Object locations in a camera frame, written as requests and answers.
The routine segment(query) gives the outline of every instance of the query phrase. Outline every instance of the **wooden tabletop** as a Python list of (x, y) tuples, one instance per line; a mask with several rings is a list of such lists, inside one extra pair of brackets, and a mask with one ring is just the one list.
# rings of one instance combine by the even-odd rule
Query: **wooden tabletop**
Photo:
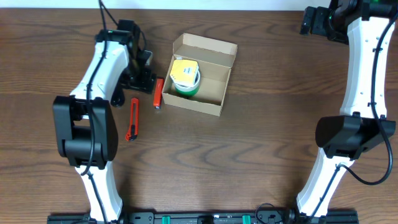
[[(124, 140), (129, 106), (113, 109), (119, 133), (114, 174), (124, 204), (158, 212), (291, 206), (315, 162), (318, 120), (339, 113), (348, 46), (299, 35), (303, 12), (111, 12), (140, 25), (160, 77), (183, 32), (238, 45), (220, 117), (169, 105), (156, 111), (153, 95), (125, 91), (141, 102), (134, 142)], [(0, 9), (1, 223), (45, 223), (53, 213), (90, 209), (79, 175), (58, 154), (52, 102), (83, 77), (100, 29), (97, 9)], [(397, 36), (386, 73), (391, 120), (398, 119)], [(397, 138), (391, 141), (396, 152)], [(380, 145), (353, 170), (376, 180), (386, 167)], [(330, 208), (357, 209), (361, 224), (394, 223), (397, 184), (397, 169), (374, 187), (346, 174)]]

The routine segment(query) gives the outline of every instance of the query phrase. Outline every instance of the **white wall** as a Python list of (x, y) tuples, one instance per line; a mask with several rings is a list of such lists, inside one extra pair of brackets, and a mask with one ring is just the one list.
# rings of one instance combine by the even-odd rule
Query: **white wall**
[[(103, 0), (111, 9), (304, 10), (330, 0)], [(98, 8), (97, 0), (0, 0), (0, 7)]]

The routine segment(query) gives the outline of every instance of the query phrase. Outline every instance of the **green connector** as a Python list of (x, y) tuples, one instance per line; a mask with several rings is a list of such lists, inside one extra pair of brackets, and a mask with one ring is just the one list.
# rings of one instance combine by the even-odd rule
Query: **green connector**
[(251, 224), (250, 215), (243, 215), (242, 219), (243, 219), (243, 224)]
[(170, 224), (170, 217), (162, 217), (162, 224)]

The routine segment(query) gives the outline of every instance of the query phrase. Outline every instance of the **orange object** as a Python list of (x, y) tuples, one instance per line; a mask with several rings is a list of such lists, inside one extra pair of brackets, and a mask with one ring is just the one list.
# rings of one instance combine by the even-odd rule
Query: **orange object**
[(139, 100), (137, 98), (133, 98), (131, 99), (130, 108), (130, 127), (126, 134), (127, 141), (134, 141), (138, 136), (138, 113)]
[(164, 84), (163, 78), (156, 79), (156, 89), (155, 89), (155, 97), (154, 97), (154, 107), (156, 109), (160, 109), (160, 104), (162, 102), (163, 84)]

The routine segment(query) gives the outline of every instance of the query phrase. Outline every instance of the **wooden table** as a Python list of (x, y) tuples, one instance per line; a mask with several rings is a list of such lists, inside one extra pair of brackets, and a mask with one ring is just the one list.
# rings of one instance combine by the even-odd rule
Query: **wooden table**
[[(113, 110), (120, 139), (114, 171), (124, 203), (158, 212), (291, 206), (315, 162), (319, 118), (339, 113), (348, 46), (299, 35), (303, 12), (111, 12), (140, 25), (160, 77), (183, 32), (238, 44), (220, 117), (169, 105), (156, 111), (153, 95), (125, 91), (141, 105), (134, 142), (124, 140), (129, 106)], [(57, 151), (52, 102), (76, 87), (91, 62), (99, 10), (0, 9), (0, 23), (0, 222), (45, 223), (52, 213), (88, 212), (79, 175)], [(386, 74), (391, 120), (398, 119), (397, 36)], [(379, 146), (353, 169), (376, 180), (386, 166)], [(330, 208), (357, 209), (361, 224), (394, 223), (397, 184), (397, 169), (375, 187), (346, 174)]]

